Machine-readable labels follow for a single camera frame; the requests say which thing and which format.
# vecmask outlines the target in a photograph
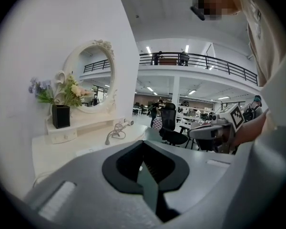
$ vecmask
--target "ornate mirror frame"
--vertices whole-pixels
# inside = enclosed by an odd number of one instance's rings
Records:
[[[72,74],[72,71],[78,65],[79,55],[80,53],[88,47],[96,47],[100,49],[108,58],[110,64],[110,71],[111,71],[111,79],[110,79],[110,88],[108,89],[108,93],[106,98],[94,107],[86,107],[84,105],[77,107],[78,110],[87,114],[99,113],[99,112],[107,112],[110,113],[113,109],[115,109],[115,95],[116,95],[116,83],[114,83],[116,69],[114,67],[114,54],[112,50],[111,43],[108,41],[103,40],[93,40],[78,46],[73,52],[68,56],[63,71],[58,72],[57,74],[57,84],[61,84],[64,82],[66,77]],[[55,101],[60,102],[59,99],[59,92],[55,93]]]

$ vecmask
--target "railing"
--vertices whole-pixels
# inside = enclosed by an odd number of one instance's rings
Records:
[[[84,73],[110,67],[108,59],[85,65]]]
[[[234,63],[217,59],[214,57],[180,52],[163,52],[140,54],[140,65],[183,65],[194,66],[207,70],[220,70],[228,74],[237,75],[245,81],[250,81],[257,85],[257,75]]]

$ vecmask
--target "plaid cloth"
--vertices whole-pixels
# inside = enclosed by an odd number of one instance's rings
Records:
[[[153,128],[160,130],[162,128],[162,118],[161,117],[156,117],[155,120],[153,121]]]

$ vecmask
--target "black vase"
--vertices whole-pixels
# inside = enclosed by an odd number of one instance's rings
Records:
[[[56,129],[70,126],[70,107],[52,105],[52,120]]]

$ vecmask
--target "white ceiling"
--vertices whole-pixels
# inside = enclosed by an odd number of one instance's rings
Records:
[[[92,85],[96,85],[103,88],[108,88],[105,85],[110,86],[110,77],[102,77],[102,78],[93,78],[93,79],[86,79],[83,80],[85,83],[89,83]]]
[[[168,94],[173,93],[174,78],[167,76],[139,76],[137,79],[136,92],[142,94],[153,94],[147,89],[147,87],[151,87],[159,95],[167,96]],[[223,102],[238,99],[250,99],[254,97],[251,93],[229,85],[181,77],[180,95],[188,96],[192,90],[196,90],[195,93],[190,95],[192,98],[217,100],[221,97],[230,97],[230,99],[222,100]]]
[[[122,3],[131,27],[157,21],[178,21],[180,23],[191,21],[193,30],[195,30],[194,24],[201,23],[189,9],[192,0],[122,0]],[[247,21],[243,13],[235,16],[223,16],[221,20],[204,21],[203,23],[245,43],[249,42],[246,31]]]
[[[137,42],[139,54],[148,53],[146,47],[149,46],[152,52],[182,52],[189,45],[189,53],[202,54],[204,49],[210,45],[209,42],[193,39],[167,38],[154,39]]]

